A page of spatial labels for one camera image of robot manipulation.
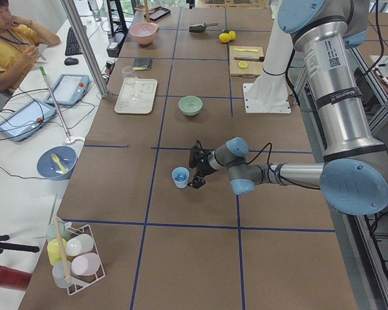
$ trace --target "yellow shirt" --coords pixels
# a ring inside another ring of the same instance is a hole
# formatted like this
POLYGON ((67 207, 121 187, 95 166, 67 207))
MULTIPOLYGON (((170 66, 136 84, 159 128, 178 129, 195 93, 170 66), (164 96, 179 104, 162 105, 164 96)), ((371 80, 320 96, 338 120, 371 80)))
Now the yellow shirt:
MULTIPOLYGON (((35 46, 39 45, 39 35, 32 29, 27 28, 25 25, 20 25, 18 27, 10 27, 9 31, 11 31, 11 33, 21 42, 29 43, 30 45, 35 46)), ((0 36, 3 36, 11 41, 17 42, 17 40, 14 39, 12 35, 7 31, 0 34, 0 36)), ((21 57, 21 53, 28 47, 29 45, 15 44, 0 38, 0 74, 6 72, 16 61, 18 61, 21 57)), ((16 90, 16 88, 20 85, 20 83, 28 74, 31 68, 32 67, 28 67, 24 69, 19 81, 17 81, 17 83, 9 89, 11 92, 14 92, 16 90)))

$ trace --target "white desk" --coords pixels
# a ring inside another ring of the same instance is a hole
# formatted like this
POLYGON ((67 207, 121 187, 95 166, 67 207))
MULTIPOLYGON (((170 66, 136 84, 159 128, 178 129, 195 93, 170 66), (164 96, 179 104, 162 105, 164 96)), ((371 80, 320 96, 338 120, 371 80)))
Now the white desk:
MULTIPOLYGON (((101 70, 106 61, 113 62, 106 52, 108 38, 100 24, 94 22, 92 17, 83 17, 84 25, 87 25, 87 35, 91 36, 90 42, 101 70)), ((48 48, 43 55, 47 61, 39 59, 34 68, 22 82, 20 89, 32 90, 46 88, 45 81, 39 70, 40 66, 45 68, 49 83, 53 85, 60 74, 88 74, 93 80, 83 55, 73 56, 79 59, 78 65, 65 66, 63 64, 65 56, 65 39, 70 25, 66 21, 60 28, 58 35, 62 42, 55 47, 48 48)), ((104 30, 109 28, 108 23, 103 24, 104 30)), ((30 95, 34 98, 44 99, 47 92, 33 92, 30 95)), ((17 110, 30 98, 23 94, 16 96, 6 104, 6 109, 17 110)), ((100 95, 98 89, 91 83, 90 90, 74 107, 65 110, 63 116, 68 127, 76 124, 91 109, 93 111, 74 128, 70 129, 73 136, 85 137, 91 127, 91 123, 98 109, 100 95)), ((52 121, 61 124, 58 115, 52 121)), ((36 163, 39 157, 48 149, 63 145, 66 135, 63 127, 55 123, 47 123, 42 129, 35 132, 31 137, 16 143, 10 140, 0 141, 0 166, 12 174, 24 177, 40 177, 36 171, 36 163)), ((83 142, 77 141, 71 147, 78 155, 83 147, 83 142)), ((0 235, 9 234, 10 243, 20 243, 26 245, 37 245, 43 249, 45 244, 45 231, 52 213, 56 212, 60 201, 65 193, 69 181, 50 180, 22 180, 10 177, 0 169, 0 235)), ((40 253, 27 253, 20 251, 4 251, 0 254, 0 265, 19 269, 26 272, 33 272, 40 253)), ((17 309, 23 298, 24 292, 3 289, 0 287, 0 310, 17 309)))

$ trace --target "bowl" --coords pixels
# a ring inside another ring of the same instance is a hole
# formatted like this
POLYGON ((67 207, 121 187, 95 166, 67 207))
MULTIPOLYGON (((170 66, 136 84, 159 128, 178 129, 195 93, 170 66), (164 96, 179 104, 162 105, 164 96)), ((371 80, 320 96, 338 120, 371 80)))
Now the bowl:
POLYGON ((196 96, 186 96, 180 99, 178 107, 185 115, 194 116, 200 112, 202 101, 196 96))
POLYGON ((132 25, 129 29, 129 33, 132 38, 141 45, 151 44, 158 30, 158 25, 154 23, 138 23, 132 25))
POLYGON ((72 175, 77 160, 78 156, 71 147, 54 147, 40 156, 36 169, 46 179, 54 181, 67 180, 72 175), (55 154, 59 158, 60 164, 66 169, 65 173, 63 173, 61 167, 52 159, 52 154, 55 154))

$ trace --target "hand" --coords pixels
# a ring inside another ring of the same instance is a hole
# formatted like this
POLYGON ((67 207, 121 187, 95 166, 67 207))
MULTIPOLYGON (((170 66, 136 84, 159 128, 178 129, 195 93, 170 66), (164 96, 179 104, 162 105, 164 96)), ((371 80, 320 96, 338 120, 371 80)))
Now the hand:
POLYGON ((29 19, 26 19, 24 17, 19 17, 19 16, 12 16, 12 27, 18 27, 20 25, 28 25, 30 22, 29 19))
POLYGON ((38 58, 38 47, 29 46, 26 48, 23 53, 21 53, 20 62, 22 62, 26 67, 28 65, 33 65, 38 58))

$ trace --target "pink bowl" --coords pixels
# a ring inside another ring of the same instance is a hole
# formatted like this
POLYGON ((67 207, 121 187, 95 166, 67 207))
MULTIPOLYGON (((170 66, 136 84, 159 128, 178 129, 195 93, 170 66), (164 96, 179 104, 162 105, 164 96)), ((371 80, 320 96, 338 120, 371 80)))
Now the pink bowl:
POLYGON ((158 25, 154 23, 138 23, 130 27, 129 33, 141 45, 151 44, 155 37, 158 25))

